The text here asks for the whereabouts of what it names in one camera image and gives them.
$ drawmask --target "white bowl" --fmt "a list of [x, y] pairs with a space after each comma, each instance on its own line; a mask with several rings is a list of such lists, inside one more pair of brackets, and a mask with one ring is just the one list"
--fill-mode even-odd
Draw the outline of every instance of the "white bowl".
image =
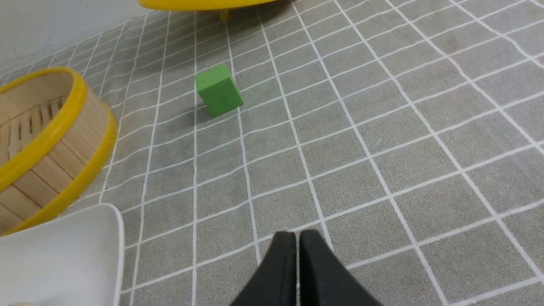
[[0, 238], [0, 306], [118, 306], [125, 232], [99, 204]]

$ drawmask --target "yellow rim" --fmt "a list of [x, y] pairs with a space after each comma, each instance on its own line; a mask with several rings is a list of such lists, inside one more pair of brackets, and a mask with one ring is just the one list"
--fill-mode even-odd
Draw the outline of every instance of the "yellow rim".
[[51, 221], [60, 215], [64, 210], [70, 206], [85, 189], [92, 183], [95, 177], [100, 173], [102, 167], [108, 161], [109, 156], [113, 151], [115, 141], [117, 140], [117, 123], [113, 113], [108, 108], [108, 127], [102, 143], [96, 150], [94, 156], [89, 161], [87, 166], [81, 171], [81, 173], [71, 182], [68, 187], [62, 191], [53, 201], [40, 210], [32, 218], [26, 220], [16, 228], [4, 233], [0, 236], [13, 234], [24, 229], [28, 229], [39, 225], [44, 222]]
[[54, 67], [29, 74], [0, 88], [0, 93], [3, 93], [31, 79], [56, 73], [68, 73], [72, 76], [72, 89], [66, 98], [66, 102], [57, 116], [26, 148], [0, 167], [0, 192], [32, 169], [64, 137], [76, 122], [85, 105], [88, 87], [78, 72], [67, 67]]
[[249, 7], [276, 0], [139, 0], [141, 6], [153, 10], [202, 11]]

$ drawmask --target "green wooden block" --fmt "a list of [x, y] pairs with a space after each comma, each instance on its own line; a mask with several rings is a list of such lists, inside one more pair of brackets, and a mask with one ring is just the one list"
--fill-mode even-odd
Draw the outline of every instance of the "green wooden block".
[[195, 81], [196, 91], [213, 117], [221, 116], [244, 104], [225, 63], [197, 74]]

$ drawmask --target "grid pattern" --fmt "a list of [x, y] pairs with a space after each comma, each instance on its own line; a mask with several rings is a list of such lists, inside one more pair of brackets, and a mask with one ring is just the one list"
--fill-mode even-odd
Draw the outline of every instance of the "grid pattern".
[[[385, 305], [540, 305], [543, 21], [538, 0], [154, 11], [0, 81], [68, 65], [119, 118], [69, 212], [121, 210], [121, 305], [227, 304], [307, 228]], [[245, 104], [212, 119], [194, 75], [219, 63]]]

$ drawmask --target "yellow dish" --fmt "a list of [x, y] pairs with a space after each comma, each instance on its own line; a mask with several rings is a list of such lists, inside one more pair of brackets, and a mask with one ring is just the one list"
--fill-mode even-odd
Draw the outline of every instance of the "yellow dish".
[[139, 3], [153, 10], [203, 11], [242, 8], [272, 1], [276, 0], [139, 0]]
[[76, 71], [57, 67], [0, 88], [0, 236], [50, 221], [112, 153], [117, 124]]

